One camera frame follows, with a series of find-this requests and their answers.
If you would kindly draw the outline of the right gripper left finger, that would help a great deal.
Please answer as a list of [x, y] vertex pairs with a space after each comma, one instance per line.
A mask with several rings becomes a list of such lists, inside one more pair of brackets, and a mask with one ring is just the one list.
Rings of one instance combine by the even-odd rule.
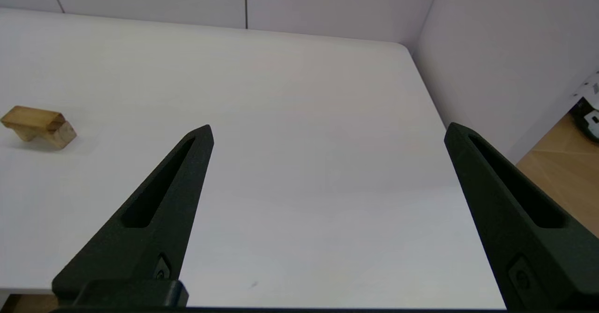
[[190, 131], [54, 277], [59, 307], [184, 307], [179, 279], [207, 174], [209, 125]]

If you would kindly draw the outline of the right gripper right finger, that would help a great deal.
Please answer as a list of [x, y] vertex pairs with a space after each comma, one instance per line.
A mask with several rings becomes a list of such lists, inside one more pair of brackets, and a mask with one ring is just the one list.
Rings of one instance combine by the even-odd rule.
[[508, 311], [597, 311], [599, 241], [471, 128], [444, 143]]

